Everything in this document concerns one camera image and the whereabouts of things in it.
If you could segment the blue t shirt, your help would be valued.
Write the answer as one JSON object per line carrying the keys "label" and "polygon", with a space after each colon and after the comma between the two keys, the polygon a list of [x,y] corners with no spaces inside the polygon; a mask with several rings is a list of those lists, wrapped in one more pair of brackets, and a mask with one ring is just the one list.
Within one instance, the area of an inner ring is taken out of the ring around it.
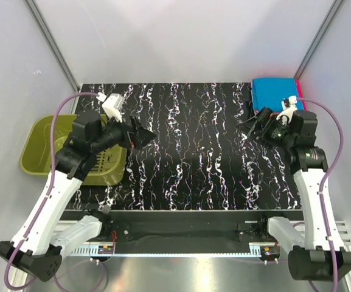
{"label": "blue t shirt", "polygon": [[299,97],[293,78],[261,77],[251,82],[252,108],[260,111],[267,107],[274,112],[282,111],[282,101],[290,96]]}

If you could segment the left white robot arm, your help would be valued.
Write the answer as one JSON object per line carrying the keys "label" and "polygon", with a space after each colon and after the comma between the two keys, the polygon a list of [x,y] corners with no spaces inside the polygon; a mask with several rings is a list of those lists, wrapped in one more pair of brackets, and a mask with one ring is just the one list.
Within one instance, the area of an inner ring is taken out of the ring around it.
{"label": "left white robot arm", "polygon": [[111,216],[99,210],[88,211],[58,235],[53,232],[67,203],[97,165],[99,153],[115,145],[141,150],[156,138],[137,117],[125,122],[120,112],[125,100],[122,95],[93,92],[91,96],[101,102],[107,122],[93,109],[78,113],[63,146],[56,151],[54,131],[61,111],[57,108],[50,125],[51,163],[46,185],[19,231],[11,240],[0,242],[0,257],[7,261],[4,282],[11,290],[19,290],[9,282],[11,267],[47,282],[56,275],[64,258],[81,244],[115,235]]}

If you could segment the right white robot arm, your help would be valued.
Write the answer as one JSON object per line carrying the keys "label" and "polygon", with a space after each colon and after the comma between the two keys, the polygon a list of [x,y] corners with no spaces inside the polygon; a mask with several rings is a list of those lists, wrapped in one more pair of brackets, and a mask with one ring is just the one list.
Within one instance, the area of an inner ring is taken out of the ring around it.
{"label": "right white robot arm", "polygon": [[246,136],[265,147],[279,147],[285,153],[298,189],[304,216],[301,234],[285,217],[268,217],[257,225],[260,239],[273,238],[288,254],[288,267],[294,280],[337,284],[351,271],[351,252],[338,232],[328,190],[328,178],[336,166],[344,144],[340,135],[338,152],[328,164],[325,151],[316,146],[317,115],[299,109],[299,98],[283,99],[283,110],[268,107],[238,125]]}

